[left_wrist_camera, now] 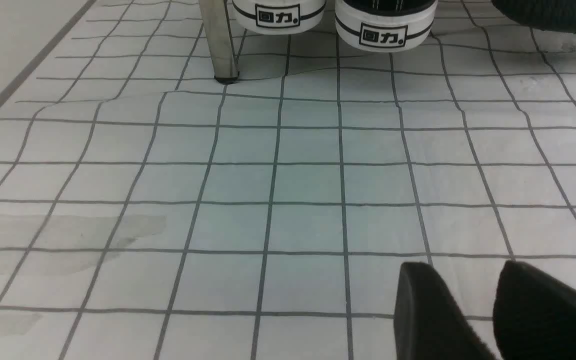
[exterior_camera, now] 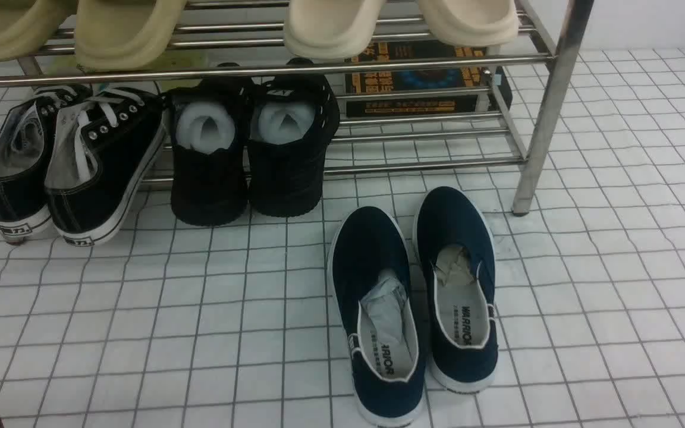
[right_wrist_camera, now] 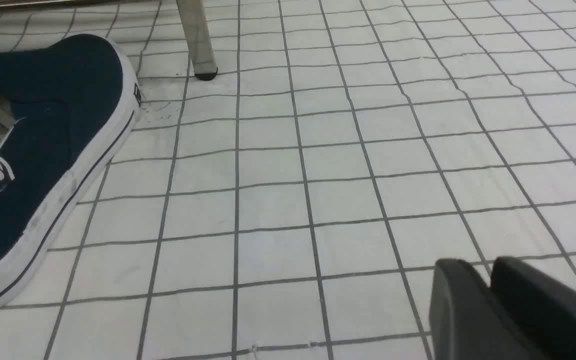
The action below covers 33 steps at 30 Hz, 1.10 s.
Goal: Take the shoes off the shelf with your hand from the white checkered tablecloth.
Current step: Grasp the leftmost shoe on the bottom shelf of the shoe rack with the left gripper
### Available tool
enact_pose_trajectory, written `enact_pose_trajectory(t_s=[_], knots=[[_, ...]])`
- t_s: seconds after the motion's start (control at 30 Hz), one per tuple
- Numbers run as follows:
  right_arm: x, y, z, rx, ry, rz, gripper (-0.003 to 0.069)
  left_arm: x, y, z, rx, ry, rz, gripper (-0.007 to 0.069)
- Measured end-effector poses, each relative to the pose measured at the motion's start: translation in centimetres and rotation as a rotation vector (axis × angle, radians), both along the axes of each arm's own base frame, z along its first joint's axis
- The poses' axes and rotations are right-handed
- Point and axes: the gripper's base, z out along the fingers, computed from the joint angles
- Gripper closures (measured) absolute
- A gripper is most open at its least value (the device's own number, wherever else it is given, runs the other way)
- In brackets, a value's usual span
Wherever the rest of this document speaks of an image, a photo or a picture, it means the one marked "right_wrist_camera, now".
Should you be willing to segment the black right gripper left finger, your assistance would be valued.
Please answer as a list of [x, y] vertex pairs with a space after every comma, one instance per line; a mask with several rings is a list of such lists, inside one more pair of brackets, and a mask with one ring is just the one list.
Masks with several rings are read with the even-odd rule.
[[429, 325], [435, 360], [548, 359], [461, 259], [435, 262]]

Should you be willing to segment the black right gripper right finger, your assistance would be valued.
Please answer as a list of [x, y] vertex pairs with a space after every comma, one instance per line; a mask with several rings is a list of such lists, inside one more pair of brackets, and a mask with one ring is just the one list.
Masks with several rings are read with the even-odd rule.
[[576, 291], [515, 257], [498, 257], [490, 289], [519, 330], [551, 360], [576, 360]]

